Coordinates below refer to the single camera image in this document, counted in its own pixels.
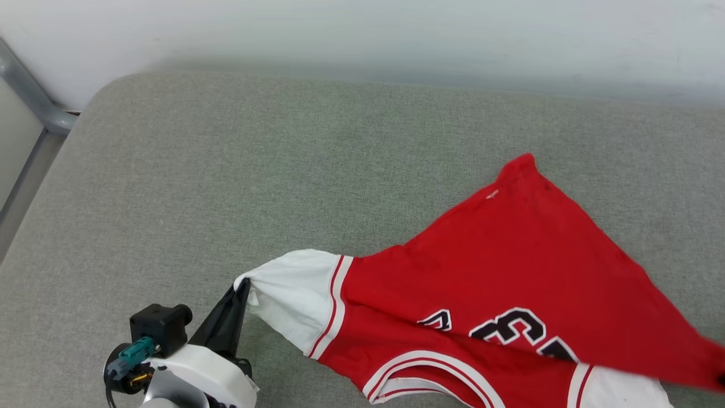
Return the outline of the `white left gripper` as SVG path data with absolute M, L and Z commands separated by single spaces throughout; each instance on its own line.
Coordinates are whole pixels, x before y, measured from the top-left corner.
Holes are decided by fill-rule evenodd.
M 256 406 L 256 384 L 239 362 L 228 360 L 237 357 L 250 289 L 248 278 L 229 287 L 190 338 L 191 345 L 168 358 L 157 356 L 160 346 L 153 342 L 117 346 L 104 367 L 106 405 L 117 406 L 116 393 L 143 393 L 140 407 Z

